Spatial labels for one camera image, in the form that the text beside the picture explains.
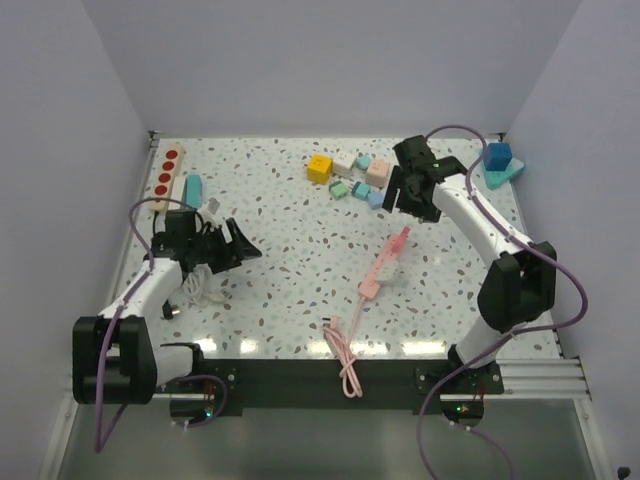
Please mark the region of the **peach starfish cube adapter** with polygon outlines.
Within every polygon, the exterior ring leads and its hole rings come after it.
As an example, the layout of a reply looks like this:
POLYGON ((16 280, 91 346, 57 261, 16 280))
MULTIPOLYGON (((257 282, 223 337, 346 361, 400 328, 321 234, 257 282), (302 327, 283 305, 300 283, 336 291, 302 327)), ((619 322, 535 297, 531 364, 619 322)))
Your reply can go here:
POLYGON ((368 185, 384 189, 387 185, 391 165, 383 160, 374 159, 370 162, 365 174, 365 181, 368 185))

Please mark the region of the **light blue cube plug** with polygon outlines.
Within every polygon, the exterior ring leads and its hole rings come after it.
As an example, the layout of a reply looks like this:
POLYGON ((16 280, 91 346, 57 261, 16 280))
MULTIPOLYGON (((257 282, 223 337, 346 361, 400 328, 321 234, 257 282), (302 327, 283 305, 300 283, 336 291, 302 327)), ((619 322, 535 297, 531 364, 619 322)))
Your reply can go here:
POLYGON ((367 196, 367 202, 372 210, 381 209, 384 203, 384 193, 381 191, 372 191, 367 196))

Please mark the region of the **teal cube plug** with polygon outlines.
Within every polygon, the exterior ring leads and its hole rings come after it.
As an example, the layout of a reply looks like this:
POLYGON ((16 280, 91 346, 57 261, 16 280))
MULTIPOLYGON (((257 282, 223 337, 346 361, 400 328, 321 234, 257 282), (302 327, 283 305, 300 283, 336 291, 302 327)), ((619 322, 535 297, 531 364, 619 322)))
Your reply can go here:
POLYGON ((355 161, 355 166, 358 170, 366 172, 372 163, 372 158, 369 155, 358 156, 355 161))

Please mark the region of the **white pink power strip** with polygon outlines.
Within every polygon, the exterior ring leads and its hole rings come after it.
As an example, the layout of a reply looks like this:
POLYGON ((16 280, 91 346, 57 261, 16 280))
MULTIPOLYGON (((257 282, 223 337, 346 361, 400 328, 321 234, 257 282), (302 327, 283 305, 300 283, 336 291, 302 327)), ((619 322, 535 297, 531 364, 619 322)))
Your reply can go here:
POLYGON ((359 286, 358 293, 362 298, 373 300, 380 288, 394 278, 398 270, 399 256, 404 249, 410 232, 411 229, 409 227, 404 227, 400 233, 392 234, 387 239, 359 286))

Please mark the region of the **yellow cube plug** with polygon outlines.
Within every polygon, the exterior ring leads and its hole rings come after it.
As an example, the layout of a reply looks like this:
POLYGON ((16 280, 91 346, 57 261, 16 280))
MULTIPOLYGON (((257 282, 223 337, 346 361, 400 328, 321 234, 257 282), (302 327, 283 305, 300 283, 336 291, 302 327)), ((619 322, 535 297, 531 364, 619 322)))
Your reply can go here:
POLYGON ((332 174, 332 167, 332 158, 314 154, 307 165, 307 179, 312 183, 325 185, 332 174))

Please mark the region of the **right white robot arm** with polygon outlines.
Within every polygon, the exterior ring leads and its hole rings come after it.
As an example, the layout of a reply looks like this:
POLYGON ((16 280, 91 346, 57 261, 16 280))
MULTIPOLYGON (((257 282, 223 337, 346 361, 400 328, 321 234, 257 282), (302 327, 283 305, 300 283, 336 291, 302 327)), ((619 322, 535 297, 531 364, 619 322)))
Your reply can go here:
POLYGON ((494 345, 554 306, 556 270, 545 259, 555 260, 556 251, 548 242, 533 243, 510 225, 463 173, 433 181, 417 172, 406 176, 396 166, 383 208, 431 223, 445 214, 487 268, 476 295, 479 317, 450 348, 456 362, 445 369, 452 390, 469 392, 481 380, 480 368, 495 359, 498 349, 494 345))

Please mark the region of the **white green cube adapter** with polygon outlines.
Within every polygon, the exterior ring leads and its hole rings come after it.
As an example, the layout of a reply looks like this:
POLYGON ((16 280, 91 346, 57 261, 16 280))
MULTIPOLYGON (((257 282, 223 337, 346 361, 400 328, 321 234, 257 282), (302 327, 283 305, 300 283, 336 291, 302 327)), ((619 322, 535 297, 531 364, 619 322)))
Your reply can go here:
POLYGON ((342 181, 336 181, 329 185, 329 193, 334 200, 340 200, 349 195, 350 189, 342 181))

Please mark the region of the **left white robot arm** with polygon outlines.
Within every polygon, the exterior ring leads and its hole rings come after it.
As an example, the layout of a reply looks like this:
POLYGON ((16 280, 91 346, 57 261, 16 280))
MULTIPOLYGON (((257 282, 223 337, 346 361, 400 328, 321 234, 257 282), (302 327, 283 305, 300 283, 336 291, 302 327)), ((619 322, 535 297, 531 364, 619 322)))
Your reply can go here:
POLYGON ((79 318, 72 331, 73 395, 80 404, 146 404, 173 381, 185 392, 200 390, 207 368, 193 343, 153 345, 149 326, 191 272, 236 268, 261 251, 234 219, 214 226, 193 210, 168 212, 133 282, 108 307, 79 318))

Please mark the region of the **teal power strip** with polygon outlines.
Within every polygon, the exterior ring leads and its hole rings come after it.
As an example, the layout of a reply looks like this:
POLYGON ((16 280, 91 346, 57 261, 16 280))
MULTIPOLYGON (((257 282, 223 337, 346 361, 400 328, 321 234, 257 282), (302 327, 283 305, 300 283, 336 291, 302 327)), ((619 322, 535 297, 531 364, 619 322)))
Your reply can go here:
POLYGON ((188 175, 184 183, 183 201, 190 207, 198 209, 203 202, 203 183, 197 174, 188 175))
POLYGON ((503 172, 491 172, 487 171, 483 166, 482 160, 482 171, 485 180, 486 186, 490 190, 496 190, 502 185, 510 182, 513 178, 518 176, 525 168, 525 164, 523 161, 515 158, 513 156, 509 166, 503 172))

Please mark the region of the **white square plug adapter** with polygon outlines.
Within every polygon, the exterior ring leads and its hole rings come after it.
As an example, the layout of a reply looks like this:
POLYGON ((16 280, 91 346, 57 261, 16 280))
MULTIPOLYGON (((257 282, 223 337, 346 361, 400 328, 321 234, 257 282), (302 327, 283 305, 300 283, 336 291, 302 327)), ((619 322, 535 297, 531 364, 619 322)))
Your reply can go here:
POLYGON ((392 283, 398 273, 399 262, 395 259, 384 262, 375 276, 375 281, 380 285, 392 283))

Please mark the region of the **white cartoon cube adapter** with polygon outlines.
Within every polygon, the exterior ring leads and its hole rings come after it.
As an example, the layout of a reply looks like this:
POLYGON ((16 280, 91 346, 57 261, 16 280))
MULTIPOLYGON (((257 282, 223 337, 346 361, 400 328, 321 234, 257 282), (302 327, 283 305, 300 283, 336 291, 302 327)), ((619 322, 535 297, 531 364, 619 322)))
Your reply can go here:
POLYGON ((336 155, 332 162, 332 173, 342 177, 350 178, 355 168, 355 157, 350 154, 343 153, 336 155))

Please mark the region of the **dark blue cube adapter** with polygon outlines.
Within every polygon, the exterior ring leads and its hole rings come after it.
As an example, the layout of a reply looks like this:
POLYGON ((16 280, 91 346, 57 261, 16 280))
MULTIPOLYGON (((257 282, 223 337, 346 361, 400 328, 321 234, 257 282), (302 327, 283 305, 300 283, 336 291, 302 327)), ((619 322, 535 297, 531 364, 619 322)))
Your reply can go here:
POLYGON ((513 154, 508 143, 489 143, 483 158, 483 166, 487 171, 503 172, 509 166, 513 154))

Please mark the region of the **beige red power strip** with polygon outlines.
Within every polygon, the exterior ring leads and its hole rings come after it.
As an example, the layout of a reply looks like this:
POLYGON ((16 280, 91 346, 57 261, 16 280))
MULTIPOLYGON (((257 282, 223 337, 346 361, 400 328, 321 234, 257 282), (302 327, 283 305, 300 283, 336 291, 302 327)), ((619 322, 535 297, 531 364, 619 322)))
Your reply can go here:
POLYGON ((169 207, 168 199, 171 198, 173 187, 178 177, 185 150, 181 143, 169 144, 160 152, 160 166, 155 177, 150 196, 153 200, 149 209, 153 212, 164 212, 169 207))

